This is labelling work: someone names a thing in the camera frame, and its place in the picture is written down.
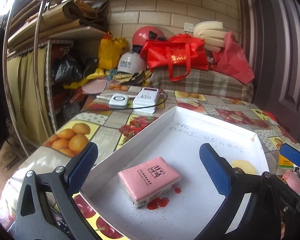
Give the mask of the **white power bank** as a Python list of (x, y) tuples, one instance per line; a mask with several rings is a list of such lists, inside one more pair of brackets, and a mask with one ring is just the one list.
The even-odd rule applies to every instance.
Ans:
[(144, 87), (133, 100), (135, 111), (153, 114), (159, 98), (157, 88)]

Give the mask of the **pink fluffy plush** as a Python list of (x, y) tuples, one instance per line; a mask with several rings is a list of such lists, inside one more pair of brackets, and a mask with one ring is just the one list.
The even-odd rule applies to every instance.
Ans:
[(300, 173), (287, 170), (283, 176), (282, 180), (296, 193), (300, 196)]

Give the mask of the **red tote bag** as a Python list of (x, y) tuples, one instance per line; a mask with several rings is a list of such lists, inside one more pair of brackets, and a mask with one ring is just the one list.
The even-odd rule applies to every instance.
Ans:
[(209, 70), (205, 41), (189, 34), (178, 34), (166, 41), (147, 40), (140, 57), (150, 70), (167, 67), (168, 77), (177, 82), (187, 77), (192, 69)]

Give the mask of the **brown wooden door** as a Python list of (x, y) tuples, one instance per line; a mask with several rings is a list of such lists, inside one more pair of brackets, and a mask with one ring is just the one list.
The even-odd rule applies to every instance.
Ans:
[(242, 46), (255, 75), (253, 103), (300, 141), (300, 3), (239, 2)]

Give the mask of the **white wireless charger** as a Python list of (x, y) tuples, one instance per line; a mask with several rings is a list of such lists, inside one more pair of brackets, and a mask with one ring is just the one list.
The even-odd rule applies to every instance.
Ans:
[(114, 109), (126, 109), (133, 107), (134, 97), (127, 94), (114, 93), (97, 95), (96, 98), (107, 100), (110, 108)]

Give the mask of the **red helmet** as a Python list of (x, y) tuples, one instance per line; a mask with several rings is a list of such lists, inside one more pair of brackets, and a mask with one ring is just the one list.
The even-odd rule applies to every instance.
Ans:
[(147, 40), (167, 40), (165, 34), (157, 27), (144, 26), (139, 28), (132, 37), (133, 46), (144, 46)]

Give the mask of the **black plastic bag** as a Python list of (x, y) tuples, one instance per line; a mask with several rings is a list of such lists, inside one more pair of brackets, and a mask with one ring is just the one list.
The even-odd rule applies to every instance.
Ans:
[(81, 64), (70, 54), (66, 54), (61, 60), (57, 61), (53, 67), (52, 77), (54, 83), (72, 83), (83, 80), (93, 74), (98, 67), (99, 58), (92, 57)]

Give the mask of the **cream foam roll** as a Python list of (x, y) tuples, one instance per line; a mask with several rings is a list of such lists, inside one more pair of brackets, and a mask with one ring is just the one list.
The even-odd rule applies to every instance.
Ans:
[(224, 48), (226, 31), (223, 31), (223, 22), (204, 21), (193, 28), (193, 36), (204, 40), (204, 48), (212, 52), (220, 52)]

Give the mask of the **plaid blanket cushion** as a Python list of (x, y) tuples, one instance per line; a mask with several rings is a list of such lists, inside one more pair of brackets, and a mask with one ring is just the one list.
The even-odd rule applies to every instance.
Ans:
[(193, 92), (210, 96), (218, 96), (252, 102), (254, 97), (253, 84), (247, 85), (233, 77), (211, 70), (192, 69), (190, 74), (180, 81), (171, 81), (166, 68), (156, 69), (150, 77), (150, 84), (154, 88)]

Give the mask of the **yellow tissue pack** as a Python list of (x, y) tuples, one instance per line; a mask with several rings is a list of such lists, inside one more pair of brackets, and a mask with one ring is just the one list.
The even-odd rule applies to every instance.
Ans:
[(290, 160), (288, 160), (286, 157), (284, 157), (283, 155), (279, 154), (278, 167), (281, 167), (281, 168), (293, 168), (294, 164)]

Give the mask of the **yellow round sponge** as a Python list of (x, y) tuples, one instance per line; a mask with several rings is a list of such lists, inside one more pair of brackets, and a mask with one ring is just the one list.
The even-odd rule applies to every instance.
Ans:
[(231, 166), (242, 169), (246, 174), (257, 175), (256, 168), (246, 160), (234, 160), (231, 162)]

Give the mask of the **white helmet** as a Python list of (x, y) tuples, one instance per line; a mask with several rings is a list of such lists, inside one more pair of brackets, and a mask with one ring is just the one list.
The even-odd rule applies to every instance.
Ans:
[(135, 74), (145, 71), (147, 63), (138, 53), (128, 51), (124, 53), (118, 62), (117, 71), (127, 74)]

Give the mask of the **pink tissue pack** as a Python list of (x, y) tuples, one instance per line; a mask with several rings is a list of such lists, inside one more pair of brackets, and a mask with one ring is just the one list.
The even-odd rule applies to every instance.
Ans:
[(155, 200), (181, 180), (181, 175), (162, 157), (122, 170), (118, 176), (134, 207)]

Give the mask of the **wall socket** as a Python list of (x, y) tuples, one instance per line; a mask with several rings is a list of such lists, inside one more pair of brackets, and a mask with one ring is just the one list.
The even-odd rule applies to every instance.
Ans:
[(188, 22), (184, 23), (184, 31), (185, 32), (192, 33), (193, 29), (194, 29), (194, 24), (193, 23), (188, 23)]

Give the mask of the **yellow shopping bag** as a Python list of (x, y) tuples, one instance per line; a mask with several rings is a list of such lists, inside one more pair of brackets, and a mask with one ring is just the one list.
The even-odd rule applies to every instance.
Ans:
[(113, 36), (109, 31), (101, 39), (98, 49), (98, 66), (105, 70), (117, 68), (121, 56), (128, 51), (124, 37)]

